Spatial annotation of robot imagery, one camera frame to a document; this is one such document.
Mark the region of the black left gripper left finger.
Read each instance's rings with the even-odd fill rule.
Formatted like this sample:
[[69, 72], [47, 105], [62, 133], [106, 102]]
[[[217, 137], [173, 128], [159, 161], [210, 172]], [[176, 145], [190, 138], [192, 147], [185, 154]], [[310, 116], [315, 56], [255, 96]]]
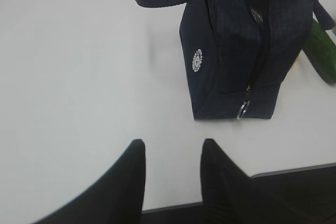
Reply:
[[145, 144], [133, 140], [93, 185], [38, 223], [139, 223], [145, 192]]

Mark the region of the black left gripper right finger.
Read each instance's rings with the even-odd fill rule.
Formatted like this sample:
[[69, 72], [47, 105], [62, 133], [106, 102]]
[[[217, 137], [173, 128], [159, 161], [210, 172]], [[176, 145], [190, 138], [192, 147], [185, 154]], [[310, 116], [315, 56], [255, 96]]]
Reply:
[[335, 167], [252, 178], [208, 138], [200, 176], [202, 223], [335, 223]]

